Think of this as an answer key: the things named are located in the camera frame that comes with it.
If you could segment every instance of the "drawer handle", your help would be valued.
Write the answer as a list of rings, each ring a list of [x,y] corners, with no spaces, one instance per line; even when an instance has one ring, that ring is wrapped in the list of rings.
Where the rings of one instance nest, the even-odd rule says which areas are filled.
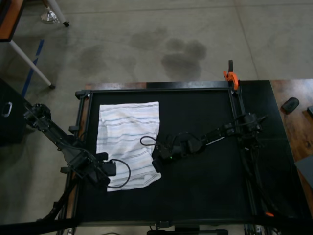
[[[9,107],[9,111],[5,114],[3,112],[4,112],[4,108],[5,108],[6,105],[9,105],[10,107]],[[3,107],[3,109],[2,109],[2,116],[5,117],[5,118],[8,117],[10,115],[10,113],[11,113],[11,110],[12,110],[12,102],[6,102],[4,107]]]

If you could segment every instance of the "blue tape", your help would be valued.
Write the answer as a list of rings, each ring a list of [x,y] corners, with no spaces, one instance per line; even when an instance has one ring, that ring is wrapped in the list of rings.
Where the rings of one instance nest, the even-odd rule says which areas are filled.
[[[36,56],[39,56],[39,55],[40,55],[41,49],[42,49],[43,46],[44,46],[44,42],[45,42],[44,39],[41,39],[41,40],[40,40],[39,47],[38,47],[37,52],[36,52]]]
[[[41,39],[40,42],[39,42],[39,46],[38,46],[38,49],[37,49],[37,52],[36,52],[36,59],[33,61],[34,65],[36,65],[37,62],[38,62],[38,59],[39,59],[38,56],[41,53],[41,49],[44,46],[44,42],[45,42],[44,39]],[[22,97],[25,97],[25,95],[26,95],[26,92],[27,92],[28,86],[30,84],[31,78],[33,76],[33,73],[34,73],[34,70],[31,68],[29,70],[29,72],[28,72],[27,79],[26,79],[26,82],[25,82],[23,90],[22,90]]]

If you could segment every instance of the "striped towel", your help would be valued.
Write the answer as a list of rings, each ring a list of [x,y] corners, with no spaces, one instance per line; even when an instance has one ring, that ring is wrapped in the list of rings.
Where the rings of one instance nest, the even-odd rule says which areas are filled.
[[[109,159],[120,159],[131,169],[131,178],[122,188],[108,191],[143,188],[161,178],[152,166],[154,146],[143,146],[140,138],[157,138],[160,126],[158,102],[143,104],[100,105],[96,153],[107,152]],[[144,139],[143,143],[155,143]],[[109,186],[122,185],[128,178],[127,167],[116,162],[116,176]]]

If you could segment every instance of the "black mat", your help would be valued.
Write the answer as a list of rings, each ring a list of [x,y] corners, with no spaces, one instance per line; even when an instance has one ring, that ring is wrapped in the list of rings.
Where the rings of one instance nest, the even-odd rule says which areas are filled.
[[[260,174],[266,181],[265,190],[287,214],[310,216],[296,173],[293,172],[295,183],[289,183],[291,174],[287,161],[288,158],[292,160],[292,156],[290,149],[286,149],[287,138],[270,83],[242,82],[242,87],[246,110],[260,116],[269,114],[260,135],[265,145],[259,159]],[[100,104],[152,101],[160,102],[160,140],[169,133],[182,131],[202,135],[233,119],[228,93],[223,91],[94,93],[87,133],[88,148],[95,152]],[[274,165],[264,167],[264,162],[268,162],[264,155]],[[280,177],[273,177],[273,172],[280,172]],[[234,138],[225,139],[193,159],[169,165],[160,180],[142,189],[106,193],[84,182],[79,192],[76,216],[84,222],[250,216],[237,142]]]
[[[203,135],[233,119],[227,91],[175,91],[93,95],[87,144],[95,151],[99,105],[159,101],[159,140],[169,133]],[[85,183],[77,215],[83,221],[238,218],[249,215],[235,138],[193,159],[166,167],[162,178],[142,189],[99,192]]]

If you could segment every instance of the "concrete floor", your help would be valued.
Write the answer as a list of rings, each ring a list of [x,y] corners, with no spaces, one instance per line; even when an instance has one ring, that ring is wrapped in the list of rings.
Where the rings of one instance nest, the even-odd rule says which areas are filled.
[[[74,93],[87,83],[223,80],[227,61],[241,80],[312,78],[313,0],[58,0],[70,27],[44,24],[26,5],[14,41],[56,85],[34,74],[26,98],[74,125]],[[29,67],[0,44],[0,76],[21,92]],[[64,190],[63,155],[41,133],[0,149],[0,223],[45,216]],[[147,227],[79,228],[77,234],[145,234]],[[230,234],[243,234],[230,226]]]

